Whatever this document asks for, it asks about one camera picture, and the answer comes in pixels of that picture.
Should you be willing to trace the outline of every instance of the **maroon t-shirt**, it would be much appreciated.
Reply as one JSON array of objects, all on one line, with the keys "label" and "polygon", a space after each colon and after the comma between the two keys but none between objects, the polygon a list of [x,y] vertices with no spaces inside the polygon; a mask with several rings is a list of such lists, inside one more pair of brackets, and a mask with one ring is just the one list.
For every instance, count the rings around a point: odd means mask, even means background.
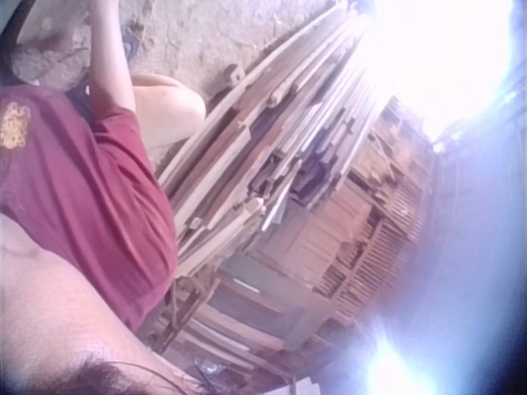
[{"label": "maroon t-shirt", "polygon": [[126,109],[90,128],[64,94],[2,89],[0,207],[81,271],[131,329],[175,277],[170,204]]}]

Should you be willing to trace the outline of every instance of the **dirt ground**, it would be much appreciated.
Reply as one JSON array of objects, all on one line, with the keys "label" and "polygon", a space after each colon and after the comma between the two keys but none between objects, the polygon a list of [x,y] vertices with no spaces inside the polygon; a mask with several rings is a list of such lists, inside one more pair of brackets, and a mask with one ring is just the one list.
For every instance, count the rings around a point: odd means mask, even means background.
[{"label": "dirt ground", "polygon": [[[320,14],[326,0],[122,0],[124,26],[142,44],[130,67],[174,77],[206,101],[226,87],[222,72],[231,63],[246,71],[299,26]],[[63,88],[86,72],[88,21],[72,36],[66,54],[22,56],[17,74],[27,81]],[[156,167],[166,149],[151,152]]]}]

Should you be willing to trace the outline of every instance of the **gold emblem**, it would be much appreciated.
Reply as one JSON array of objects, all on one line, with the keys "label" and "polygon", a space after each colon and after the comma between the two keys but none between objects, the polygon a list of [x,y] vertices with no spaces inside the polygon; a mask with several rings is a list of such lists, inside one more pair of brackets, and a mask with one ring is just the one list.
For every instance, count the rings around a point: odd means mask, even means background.
[{"label": "gold emblem", "polygon": [[10,103],[2,116],[0,124],[0,146],[8,150],[23,147],[26,144],[27,129],[31,120],[29,107]]}]

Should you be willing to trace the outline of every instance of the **person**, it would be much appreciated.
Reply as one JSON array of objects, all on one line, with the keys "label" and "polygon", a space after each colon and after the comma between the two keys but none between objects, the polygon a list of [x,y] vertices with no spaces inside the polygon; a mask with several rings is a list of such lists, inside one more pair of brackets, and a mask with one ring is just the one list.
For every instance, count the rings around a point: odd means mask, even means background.
[{"label": "person", "polygon": [[205,106],[168,77],[130,76],[119,0],[89,4],[93,124],[63,93],[0,91],[2,390],[185,393],[133,331],[177,258],[147,150],[196,132]]}]

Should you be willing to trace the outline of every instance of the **bright light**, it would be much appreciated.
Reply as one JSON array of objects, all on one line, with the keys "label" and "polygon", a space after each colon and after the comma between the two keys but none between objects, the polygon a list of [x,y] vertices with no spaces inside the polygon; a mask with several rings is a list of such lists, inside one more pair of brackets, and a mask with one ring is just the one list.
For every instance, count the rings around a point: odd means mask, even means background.
[{"label": "bright light", "polygon": [[434,395],[426,380],[416,377],[386,340],[378,342],[368,370],[368,395]]},{"label": "bright light", "polygon": [[376,0],[396,95],[434,141],[492,101],[509,58],[511,0]]}]

